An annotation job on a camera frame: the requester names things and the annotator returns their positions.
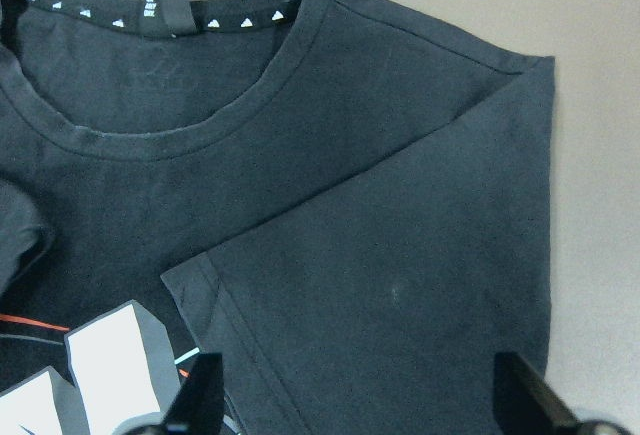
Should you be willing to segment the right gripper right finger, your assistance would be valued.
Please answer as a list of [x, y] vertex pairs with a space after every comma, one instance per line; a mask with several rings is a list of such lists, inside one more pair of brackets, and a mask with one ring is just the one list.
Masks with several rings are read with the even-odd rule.
[[494, 357], [493, 416], [503, 434], [578, 434], [581, 424], [516, 352]]

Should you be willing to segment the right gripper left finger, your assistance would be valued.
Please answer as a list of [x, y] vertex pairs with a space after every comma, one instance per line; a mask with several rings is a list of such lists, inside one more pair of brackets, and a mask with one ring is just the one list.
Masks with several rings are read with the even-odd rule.
[[160, 433], [216, 435], [220, 433], [223, 416], [222, 355], [199, 354], [159, 425]]

